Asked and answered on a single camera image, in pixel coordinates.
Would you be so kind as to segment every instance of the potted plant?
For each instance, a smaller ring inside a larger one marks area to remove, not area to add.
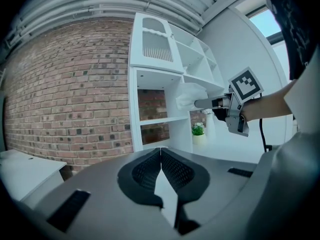
[[[207,138],[205,135],[205,126],[202,122],[196,122],[192,126],[192,141],[195,145],[205,145],[207,143]]]

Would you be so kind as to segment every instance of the plant pot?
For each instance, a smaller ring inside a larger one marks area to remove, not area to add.
[[[192,135],[192,142],[198,146],[204,146],[207,144],[207,137],[205,134],[202,135]]]

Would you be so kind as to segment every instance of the white cloth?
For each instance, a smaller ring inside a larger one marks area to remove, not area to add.
[[[182,83],[179,86],[179,96],[175,98],[179,110],[195,111],[200,110],[195,106],[195,101],[208,98],[206,88],[193,82]]]

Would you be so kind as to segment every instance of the black mesh pad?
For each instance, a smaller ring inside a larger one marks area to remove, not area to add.
[[[161,170],[160,152],[160,148],[156,148],[127,163],[118,173],[120,189],[137,204],[163,207],[162,199],[154,194]]]
[[[156,180],[160,172],[160,154],[157,152],[132,170],[132,177],[141,187],[155,191]]]
[[[198,200],[209,185],[210,176],[204,167],[167,148],[156,148],[120,169],[120,189],[137,204],[162,208],[162,199],[154,194],[161,166],[181,205]]]
[[[198,200],[210,183],[208,171],[167,148],[161,149],[162,171],[183,205]]]
[[[186,186],[195,177],[193,169],[165,151],[161,153],[161,168],[175,192]]]

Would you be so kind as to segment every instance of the sleeve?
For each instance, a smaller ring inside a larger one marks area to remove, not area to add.
[[[311,6],[305,2],[302,3],[301,0],[267,1],[284,37],[290,79],[298,79],[311,60],[318,43],[314,32],[317,28],[309,14]]]

